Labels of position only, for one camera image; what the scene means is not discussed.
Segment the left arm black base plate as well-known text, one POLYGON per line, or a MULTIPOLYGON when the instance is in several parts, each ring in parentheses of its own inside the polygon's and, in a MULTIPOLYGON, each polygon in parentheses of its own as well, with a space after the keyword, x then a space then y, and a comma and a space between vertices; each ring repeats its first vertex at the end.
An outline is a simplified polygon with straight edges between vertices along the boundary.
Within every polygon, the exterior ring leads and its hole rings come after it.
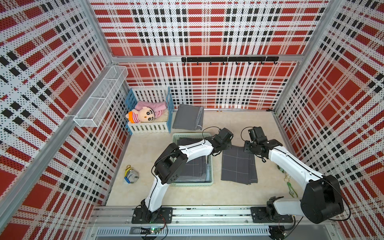
POLYGON ((173 208, 160 208, 155 212, 143 208, 135 208, 132 224, 170 224, 173 218, 173 208))

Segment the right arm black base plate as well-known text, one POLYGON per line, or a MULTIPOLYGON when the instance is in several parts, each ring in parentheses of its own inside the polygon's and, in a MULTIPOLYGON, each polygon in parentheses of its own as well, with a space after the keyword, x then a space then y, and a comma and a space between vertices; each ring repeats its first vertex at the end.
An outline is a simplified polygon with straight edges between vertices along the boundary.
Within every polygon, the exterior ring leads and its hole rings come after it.
POLYGON ((274 210, 267 207, 251 207, 251 217, 253 223, 293 223, 291 215, 279 215, 274 210))

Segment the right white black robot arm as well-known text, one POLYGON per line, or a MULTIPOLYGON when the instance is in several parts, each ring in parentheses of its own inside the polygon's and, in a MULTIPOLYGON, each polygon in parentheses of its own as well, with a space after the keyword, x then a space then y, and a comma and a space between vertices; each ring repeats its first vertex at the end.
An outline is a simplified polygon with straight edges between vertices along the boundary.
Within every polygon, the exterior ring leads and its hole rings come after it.
POLYGON ((245 141, 245 152, 265 161, 269 159, 282 168, 303 189, 301 199, 271 197, 267 202, 267 216, 271 220, 291 215, 306 217, 314 224, 345 211, 339 181, 332 175, 325 176, 311 169, 292 155, 279 141, 269 140, 261 127, 248 130, 250 140, 245 141))

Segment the mint green plastic basket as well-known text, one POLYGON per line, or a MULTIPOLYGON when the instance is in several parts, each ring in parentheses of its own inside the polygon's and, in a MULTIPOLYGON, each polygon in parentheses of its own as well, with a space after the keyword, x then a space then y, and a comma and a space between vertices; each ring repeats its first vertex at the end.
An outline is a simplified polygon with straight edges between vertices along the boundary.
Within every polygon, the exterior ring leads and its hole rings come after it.
MULTIPOLYGON (((209 133, 175 133, 173 142, 178 146, 190 145, 210 137, 209 133)), ((183 168, 180 177, 172 183, 178 187, 208 187, 214 182, 212 156, 202 156, 189 161, 183 168)))

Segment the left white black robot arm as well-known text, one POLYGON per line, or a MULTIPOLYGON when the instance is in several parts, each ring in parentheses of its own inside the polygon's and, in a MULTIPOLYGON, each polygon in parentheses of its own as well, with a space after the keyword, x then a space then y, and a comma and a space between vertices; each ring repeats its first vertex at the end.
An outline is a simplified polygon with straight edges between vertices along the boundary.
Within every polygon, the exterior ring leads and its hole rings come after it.
POLYGON ((141 201, 141 208, 149 214, 156 213, 162 207, 170 184, 180 177, 186 164, 199 157, 216 156, 223 150, 230 149, 233 136, 230 130, 223 128, 216 135, 202 138, 190 145, 169 144, 154 163, 151 170, 154 182, 148 196, 141 201))

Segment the grey checked pillowcase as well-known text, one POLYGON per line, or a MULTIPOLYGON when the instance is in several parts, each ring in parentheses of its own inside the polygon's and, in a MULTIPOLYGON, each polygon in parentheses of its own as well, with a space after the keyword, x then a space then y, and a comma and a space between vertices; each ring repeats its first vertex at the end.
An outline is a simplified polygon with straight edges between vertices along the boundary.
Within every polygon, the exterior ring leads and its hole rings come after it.
POLYGON ((206 156, 198 157, 186 163, 176 183, 204 183, 207 178, 208 161, 206 156))
POLYGON ((244 185, 258 183, 255 156, 244 147, 232 146, 223 151, 221 180, 244 185))

